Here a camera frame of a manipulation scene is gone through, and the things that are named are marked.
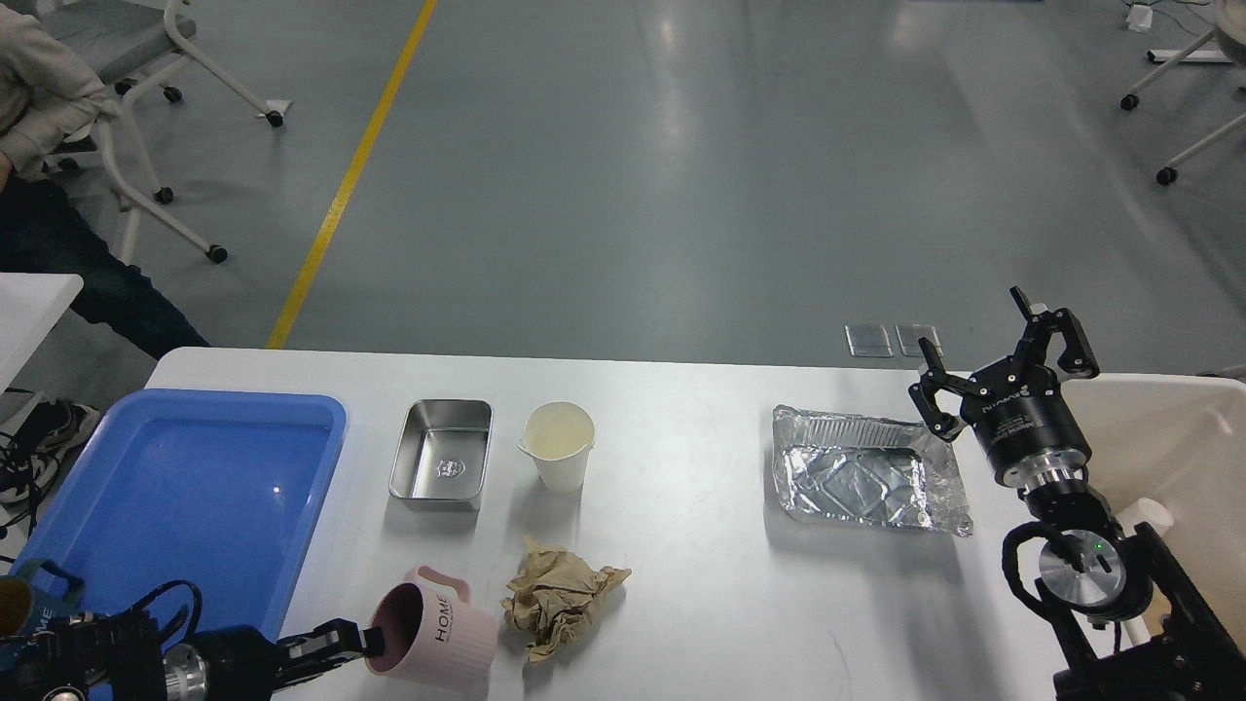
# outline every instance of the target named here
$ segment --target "robotic arm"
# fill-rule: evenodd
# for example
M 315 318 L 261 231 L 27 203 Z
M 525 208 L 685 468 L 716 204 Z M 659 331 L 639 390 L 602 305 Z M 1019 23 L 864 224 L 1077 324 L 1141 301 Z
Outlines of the robotic arm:
M 161 655 L 161 631 L 142 609 L 116 616 L 54 619 L 14 670 L 0 672 L 0 699 L 85 701 L 107 681 L 117 701 L 268 701 L 359 657 L 384 654 L 380 629 L 334 619 L 312 633 L 269 642 L 250 626 L 187 636 Z
M 1060 396 L 1060 377 L 1047 367 L 1053 335 L 1064 339 L 1057 367 L 1073 379 L 1094 379 L 1099 365 L 1082 324 L 1067 308 L 1030 304 L 1012 288 L 1025 330 L 1012 356 L 968 380 L 948 375 L 928 339 L 926 366 L 908 395 L 927 428 L 951 442 L 972 427 L 996 482 L 1017 491 L 1037 519 L 1004 538 L 1009 589 L 1047 620 L 1069 665 L 1054 677 L 1060 701 L 1246 699 L 1246 659 L 1176 559 L 1149 524 L 1124 532 L 1108 501 L 1089 484 L 1090 446 Z M 936 395 L 961 397 L 961 416 L 939 410 Z M 1043 538 L 1035 598 L 1022 584 L 1018 548 Z M 1164 633 L 1099 659 L 1073 613 L 1093 626 L 1141 615 L 1153 583 L 1172 604 Z

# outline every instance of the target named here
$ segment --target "mug handle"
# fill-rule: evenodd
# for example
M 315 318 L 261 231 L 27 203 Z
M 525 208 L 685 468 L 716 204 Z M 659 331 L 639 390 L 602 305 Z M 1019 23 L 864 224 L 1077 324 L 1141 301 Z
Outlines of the mug handle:
M 471 604 L 471 586 L 461 580 L 452 578 L 450 575 L 444 575 L 437 570 L 430 568 L 429 565 L 420 565 L 419 568 L 406 573 L 406 581 L 415 583 L 416 579 L 424 578 L 432 584 L 440 584 L 442 586 L 449 586 L 455 590 L 459 595 L 459 600 L 464 604 Z
M 31 584 L 35 580 L 35 573 L 44 570 L 52 576 L 59 576 L 69 583 L 69 588 L 65 590 L 65 596 L 61 596 L 61 601 L 69 604 L 70 606 L 77 606 L 78 601 L 82 600 L 82 588 L 86 585 L 82 578 L 71 575 L 70 573 L 62 570 L 60 565 L 51 560 L 42 558 L 35 558 L 26 560 L 17 568 L 14 574 L 17 579 L 25 580 L 26 584 Z

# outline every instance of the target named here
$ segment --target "white plastic container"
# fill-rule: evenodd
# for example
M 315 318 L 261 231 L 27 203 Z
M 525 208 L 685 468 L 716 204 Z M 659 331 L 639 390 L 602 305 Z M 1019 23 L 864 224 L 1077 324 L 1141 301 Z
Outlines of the white plastic container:
M 1104 376 L 1063 386 L 1114 509 L 1143 498 L 1174 519 L 1164 542 L 1239 644 L 1246 642 L 1246 385 Z

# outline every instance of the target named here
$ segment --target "crumpled brown paper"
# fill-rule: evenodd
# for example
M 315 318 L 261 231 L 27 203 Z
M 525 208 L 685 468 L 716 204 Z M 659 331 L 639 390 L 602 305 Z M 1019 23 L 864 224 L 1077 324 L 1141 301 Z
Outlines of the crumpled brown paper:
M 528 661 L 542 662 L 562 645 L 583 635 L 597 616 L 606 595 L 632 570 L 602 568 L 594 572 L 584 560 L 558 545 L 540 545 L 523 538 L 528 557 L 520 574 L 506 585 L 515 593 L 502 600 L 506 624 L 532 634 Z

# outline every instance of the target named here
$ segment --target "white table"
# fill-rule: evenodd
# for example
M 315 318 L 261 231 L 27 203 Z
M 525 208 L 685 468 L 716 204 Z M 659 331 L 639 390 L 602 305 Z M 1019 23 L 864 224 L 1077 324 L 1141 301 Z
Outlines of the white table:
M 80 289 L 82 278 L 75 274 L 0 273 L 0 390 L 17 377 Z
M 633 575 L 596 631 L 543 666 L 525 666 L 525 637 L 503 630 L 488 686 L 467 697 L 1050 700 L 1063 657 L 999 574 L 1004 533 L 1030 519 L 994 486 L 972 438 L 957 443 L 972 538 L 810 527 L 778 507 L 768 477 L 775 405 L 916 421 L 912 380 L 187 347 L 161 361 L 148 387 L 321 393 L 345 406 L 341 458 L 283 634 L 336 616 L 366 624 L 422 563 L 468 580 L 501 620 L 497 603 L 531 534 Z M 493 408 L 478 515 L 415 513 L 386 492 L 409 407 L 439 398 Z M 597 425 L 579 496 L 547 493 L 515 447 L 528 413 L 553 400 L 579 403 Z M 359 662 L 280 695 L 452 697 Z

